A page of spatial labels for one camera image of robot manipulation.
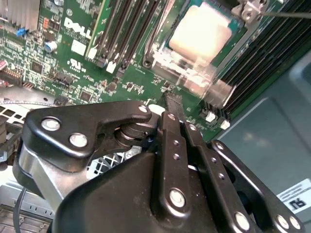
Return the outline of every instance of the blue connector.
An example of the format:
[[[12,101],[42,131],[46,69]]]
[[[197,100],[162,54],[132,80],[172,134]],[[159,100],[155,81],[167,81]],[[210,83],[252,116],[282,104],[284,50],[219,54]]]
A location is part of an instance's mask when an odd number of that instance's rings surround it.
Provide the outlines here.
[[[25,28],[20,28],[17,30],[16,35],[17,36],[23,36],[27,33],[27,30]]]

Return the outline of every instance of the motherboard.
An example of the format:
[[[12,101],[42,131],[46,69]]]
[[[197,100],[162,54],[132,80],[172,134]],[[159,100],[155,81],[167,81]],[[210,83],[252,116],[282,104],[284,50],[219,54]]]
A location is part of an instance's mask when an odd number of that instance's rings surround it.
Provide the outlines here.
[[[0,0],[0,79],[60,105],[159,104],[171,92],[209,140],[310,48],[304,19],[260,15],[299,9],[311,4]]]

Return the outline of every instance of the black cable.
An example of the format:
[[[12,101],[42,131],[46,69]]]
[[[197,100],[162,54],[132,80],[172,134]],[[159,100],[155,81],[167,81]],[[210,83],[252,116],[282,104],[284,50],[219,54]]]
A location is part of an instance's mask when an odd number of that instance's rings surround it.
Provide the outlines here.
[[[26,190],[27,189],[24,187],[22,191],[20,192],[18,199],[15,203],[14,210],[13,210],[13,225],[14,225],[16,233],[21,233],[20,227],[19,227],[19,212],[20,212],[21,204],[23,202]]]

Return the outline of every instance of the ul logo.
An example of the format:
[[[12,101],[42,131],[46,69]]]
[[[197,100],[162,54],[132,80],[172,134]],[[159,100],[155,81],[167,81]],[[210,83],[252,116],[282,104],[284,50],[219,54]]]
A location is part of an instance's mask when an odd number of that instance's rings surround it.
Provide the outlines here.
[[[303,200],[300,200],[300,198],[297,198],[296,200],[291,201],[290,205],[294,208],[294,210],[297,210],[305,206],[306,203]]]

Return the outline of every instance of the white connector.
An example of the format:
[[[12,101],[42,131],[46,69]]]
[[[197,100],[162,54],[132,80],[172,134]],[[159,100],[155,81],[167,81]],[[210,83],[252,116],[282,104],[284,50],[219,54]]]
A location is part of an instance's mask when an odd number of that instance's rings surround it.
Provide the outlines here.
[[[220,125],[220,128],[223,130],[226,130],[230,127],[230,122],[227,120],[224,120],[223,123]]]
[[[216,115],[213,112],[208,112],[205,120],[211,123],[216,118]]]

